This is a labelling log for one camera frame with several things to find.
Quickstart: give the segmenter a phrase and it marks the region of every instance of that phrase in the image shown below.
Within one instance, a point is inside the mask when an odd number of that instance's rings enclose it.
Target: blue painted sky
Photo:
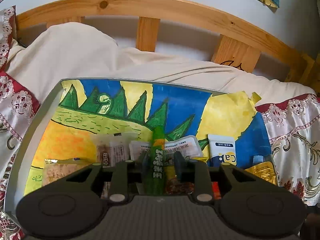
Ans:
[[[86,96],[90,96],[93,88],[98,87],[100,93],[107,93],[114,97],[121,88],[119,81],[107,79],[82,79]],[[151,116],[168,98],[168,113],[165,132],[169,133],[179,124],[185,121],[190,115],[195,114],[193,122],[186,135],[196,135],[201,121],[202,112],[207,103],[210,93],[171,87],[168,85],[153,85],[153,98],[149,116]]]

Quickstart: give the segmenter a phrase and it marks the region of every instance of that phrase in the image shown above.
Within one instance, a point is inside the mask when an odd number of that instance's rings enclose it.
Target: bed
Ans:
[[[81,24],[84,17],[97,15],[139,17],[136,48],[121,48],[111,37]],[[154,53],[161,19],[220,33],[211,62]],[[47,30],[27,48],[13,40],[5,69],[32,93],[33,112],[62,78],[131,78],[227,93],[244,90],[249,96],[256,92],[262,98],[256,109],[267,127],[280,185],[307,204],[319,202],[320,56],[312,59],[242,19],[186,0],[61,0],[17,15],[17,38],[21,30],[40,23],[46,23]],[[261,52],[290,67],[286,82],[251,73]],[[21,128],[21,140],[27,128]],[[15,157],[8,152],[5,158],[0,155],[2,192]],[[291,152],[294,158],[286,155]],[[22,236],[18,227],[13,231]]]

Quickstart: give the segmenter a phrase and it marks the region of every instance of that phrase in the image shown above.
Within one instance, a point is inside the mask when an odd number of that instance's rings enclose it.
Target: orange painted area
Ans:
[[[50,120],[39,143],[32,166],[43,168],[44,159],[84,158],[96,161],[96,147],[90,140],[92,133],[67,127]]]

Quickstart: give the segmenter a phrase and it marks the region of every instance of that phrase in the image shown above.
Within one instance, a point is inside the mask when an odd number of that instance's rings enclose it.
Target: wooden headboard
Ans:
[[[46,23],[48,28],[98,15],[139,17],[136,48],[142,51],[155,51],[160,20],[169,20],[220,33],[212,62],[233,62],[233,66],[240,65],[241,69],[252,72],[261,52],[265,52],[290,67],[287,82],[320,84],[314,78],[320,57],[313,60],[249,22],[187,0],[60,0],[19,14],[18,35],[19,30],[40,23]]]

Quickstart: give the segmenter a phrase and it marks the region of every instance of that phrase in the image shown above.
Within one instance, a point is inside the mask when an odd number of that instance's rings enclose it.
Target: ribbed gray surface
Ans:
[[[112,207],[102,222],[74,240],[249,240],[224,225],[214,210],[190,202],[187,196],[135,196]],[[297,240],[289,236],[282,240]],[[36,240],[26,237],[25,240]]]

